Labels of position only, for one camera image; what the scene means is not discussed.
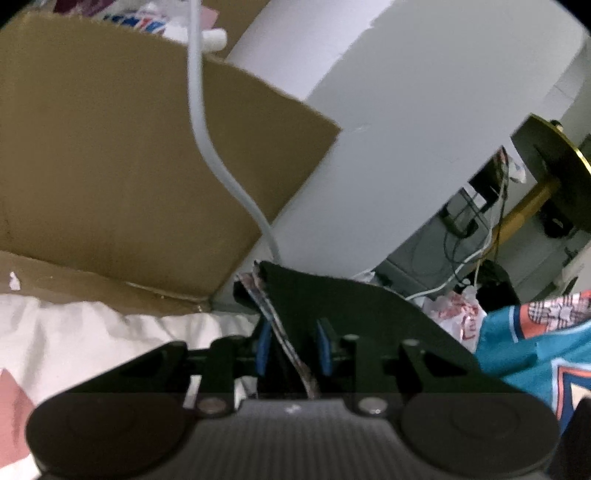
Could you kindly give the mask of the brown cardboard sheet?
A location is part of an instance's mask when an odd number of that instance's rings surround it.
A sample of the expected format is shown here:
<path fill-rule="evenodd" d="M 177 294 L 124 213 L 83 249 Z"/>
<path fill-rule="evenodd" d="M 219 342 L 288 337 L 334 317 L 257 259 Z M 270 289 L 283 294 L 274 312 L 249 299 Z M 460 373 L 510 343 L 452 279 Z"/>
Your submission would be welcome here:
<path fill-rule="evenodd" d="M 4 251 L 204 302 L 257 239 L 195 146 L 184 46 L 36 11 L 2 28 Z"/>

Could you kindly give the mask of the white bear print duvet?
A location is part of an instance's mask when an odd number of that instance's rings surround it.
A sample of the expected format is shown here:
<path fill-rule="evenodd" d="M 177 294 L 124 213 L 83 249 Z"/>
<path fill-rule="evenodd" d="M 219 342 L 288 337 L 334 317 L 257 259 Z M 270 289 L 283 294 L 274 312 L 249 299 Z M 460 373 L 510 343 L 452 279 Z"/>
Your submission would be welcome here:
<path fill-rule="evenodd" d="M 124 315 L 99 302 L 1 298 L 1 476 L 35 479 L 25 424 L 45 399 L 173 340 L 192 349 L 252 333 L 256 316 L 225 312 Z"/>

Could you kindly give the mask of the teal patterned blanket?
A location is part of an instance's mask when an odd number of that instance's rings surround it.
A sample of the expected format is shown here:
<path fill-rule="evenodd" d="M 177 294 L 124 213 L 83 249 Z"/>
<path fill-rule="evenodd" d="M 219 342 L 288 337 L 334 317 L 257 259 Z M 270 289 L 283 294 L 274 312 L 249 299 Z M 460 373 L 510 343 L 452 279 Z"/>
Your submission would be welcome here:
<path fill-rule="evenodd" d="M 551 407 L 564 431 L 590 396 L 590 292 L 489 313 L 475 356 L 486 374 Z"/>

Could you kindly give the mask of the white cabinet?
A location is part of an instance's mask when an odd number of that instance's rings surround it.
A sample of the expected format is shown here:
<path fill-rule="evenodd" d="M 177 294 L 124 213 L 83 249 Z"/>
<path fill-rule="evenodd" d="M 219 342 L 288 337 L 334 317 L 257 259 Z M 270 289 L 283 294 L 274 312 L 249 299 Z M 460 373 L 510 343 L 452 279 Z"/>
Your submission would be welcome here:
<path fill-rule="evenodd" d="M 341 129 L 273 224 L 283 265 L 379 265 L 542 104 L 585 35 L 554 1 L 270 2 L 229 62 Z"/>

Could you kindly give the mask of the gold round side table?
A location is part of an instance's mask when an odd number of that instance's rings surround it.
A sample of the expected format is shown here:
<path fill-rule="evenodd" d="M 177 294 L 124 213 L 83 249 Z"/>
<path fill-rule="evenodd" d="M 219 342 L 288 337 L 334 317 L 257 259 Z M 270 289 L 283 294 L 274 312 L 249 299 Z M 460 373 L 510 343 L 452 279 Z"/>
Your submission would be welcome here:
<path fill-rule="evenodd" d="M 493 230 L 496 243 L 509 240 L 549 201 L 577 229 L 590 231 L 590 159 L 550 121 L 530 115 L 511 136 L 536 185 Z"/>

